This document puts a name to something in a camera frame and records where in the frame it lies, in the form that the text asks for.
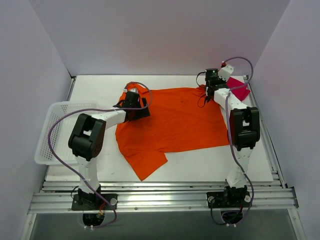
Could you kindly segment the orange t-shirt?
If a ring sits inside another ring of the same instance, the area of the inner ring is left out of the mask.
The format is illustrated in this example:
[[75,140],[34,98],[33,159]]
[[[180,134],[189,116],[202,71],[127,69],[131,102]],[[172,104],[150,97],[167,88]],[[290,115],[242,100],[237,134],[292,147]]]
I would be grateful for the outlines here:
[[204,107],[198,100],[200,87],[148,91],[132,84],[141,97],[151,102],[150,115],[118,124],[115,138],[120,153],[139,180],[143,181],[168,160],[166,153],[227,146],[227,127],[215,102]]

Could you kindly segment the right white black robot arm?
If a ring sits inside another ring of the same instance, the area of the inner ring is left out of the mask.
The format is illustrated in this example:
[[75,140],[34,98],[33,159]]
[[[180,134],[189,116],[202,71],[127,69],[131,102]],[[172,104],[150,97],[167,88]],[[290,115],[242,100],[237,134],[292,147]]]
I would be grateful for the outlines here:
[[234,206],[240,200],[249,202],[247,171],[251,153],[260,140],[260,113],[256,107],[244,104],[228,88],[227,81],[234,71],[227,65],[221,69],[209,68],[205,74],[205,100],[213,100],[226,114],[227,138],[233,157],[227,175],[227,186],[222,193],[223,203]]

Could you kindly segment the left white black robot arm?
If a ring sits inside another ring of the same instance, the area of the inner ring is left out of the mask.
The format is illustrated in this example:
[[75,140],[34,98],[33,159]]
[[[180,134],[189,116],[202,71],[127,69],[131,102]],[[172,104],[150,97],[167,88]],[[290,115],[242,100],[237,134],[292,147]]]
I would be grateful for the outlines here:
[[150,116],[148,102],[138,90],[125,92],[123,100],[107,111],[94,115],[81,113],[75,122],[68,140],[78,164],[80,186],[78,197],[90,210],[95,210],[101,203],[101,185],[98,180],[97,156],[100,154],[105,131],[125,122]]

